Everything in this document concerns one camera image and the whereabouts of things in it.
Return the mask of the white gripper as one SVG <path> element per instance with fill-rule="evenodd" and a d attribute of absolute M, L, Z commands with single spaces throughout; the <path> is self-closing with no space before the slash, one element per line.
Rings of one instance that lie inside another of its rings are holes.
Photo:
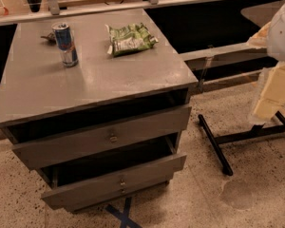
<path fill-rule="evenodd" d="M 249 113 L 251 124 L 266 124 L 285 105 L 285 4 L 257 33 L 247 45 L 266 48 L 270 57 L 278 61 L 272 68 L 263 68 L 259 74 L 255 96 Z"/>

